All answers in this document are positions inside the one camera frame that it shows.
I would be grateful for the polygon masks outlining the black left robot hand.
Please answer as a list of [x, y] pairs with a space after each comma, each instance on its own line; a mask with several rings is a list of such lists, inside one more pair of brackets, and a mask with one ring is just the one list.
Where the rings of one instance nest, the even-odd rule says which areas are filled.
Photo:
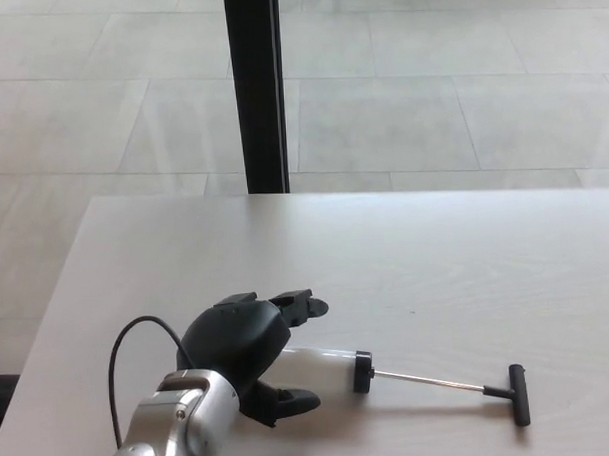
[[328, 312], [311, 290], [295, 290], [260, 301], [257, 294], [234, 294], [201, 313], [184, 333], [176, 355], [179, 370], [213, 370], [238, 394], [240, 412], [264, 426], [317, 409], [318, 395], [279, 389], [260, 381], [290, 339], [292, 327]]

